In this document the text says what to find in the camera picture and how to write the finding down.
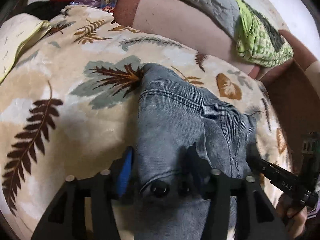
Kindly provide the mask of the person right hand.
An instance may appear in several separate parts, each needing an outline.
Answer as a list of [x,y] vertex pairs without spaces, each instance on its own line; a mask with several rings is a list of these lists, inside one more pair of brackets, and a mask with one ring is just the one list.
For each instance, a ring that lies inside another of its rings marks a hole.
[[289,219],[286,224],[286,229],[292,239],[296,239],[304,233],[305,223],[308,217],[306,207],[294,207],[292,205],[292,199],[283,193],[276,205],[276,212],[281,219]]

